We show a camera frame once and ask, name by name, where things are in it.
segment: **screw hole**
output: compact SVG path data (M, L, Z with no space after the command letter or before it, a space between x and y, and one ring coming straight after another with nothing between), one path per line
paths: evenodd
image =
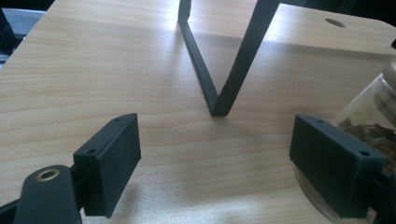
M46 170L46 171L41 172L41 174L37 175L35 180L38 182L49 181L49 180L55 178L59 173L60 173L60 171L57 169Z
M326 21L329 23L329 24L332 24L332 25L334 25L334 26L338 26L338 27L341 27L341 28L347 28L343 23L341 23L340 21L335 21L335 20L332 20L332 19L326 19Z
M366 152L366 151L361 151L361 155L362 156L370 156L370 153Z
M91 149L88 149L85 153L87 153L88 155L91 155L91 154L93 154L95 152L96 152L96 149L91 148Z

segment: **metal frame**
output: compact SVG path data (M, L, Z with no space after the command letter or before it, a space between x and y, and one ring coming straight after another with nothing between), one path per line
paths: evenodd
M257 1L230 75L218 94L188 23L191 0L180 0L178 24L212 117L226 117L230 113L279 3L279 0Z

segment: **table surface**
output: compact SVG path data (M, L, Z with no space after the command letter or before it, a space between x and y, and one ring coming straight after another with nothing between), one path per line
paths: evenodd
M191 29L218 91L255 2L193 1ZM85 223L330 223L296 181L294 115L335 117L396 57L396 28L281 5L231 114L213 119L177 8L52 5L0 73L0 204L19 198L30 173L71 165L109 120L135 112L143 158L113 217Z

